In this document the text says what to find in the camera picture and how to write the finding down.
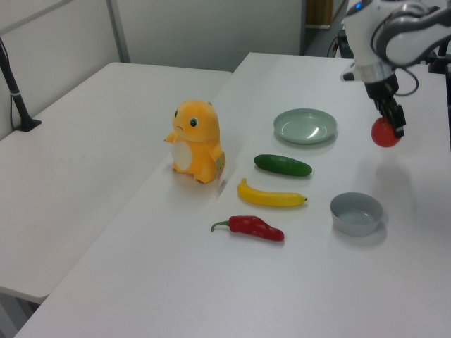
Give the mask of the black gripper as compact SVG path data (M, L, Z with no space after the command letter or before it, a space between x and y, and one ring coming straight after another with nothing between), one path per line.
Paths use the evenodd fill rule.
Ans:
M368 97L377 102L380 115L392 125L395 138L403 137L406 125L403 107L398 104L390 105L399 89L396 74L392 73L377 82L365 82L364 86Z

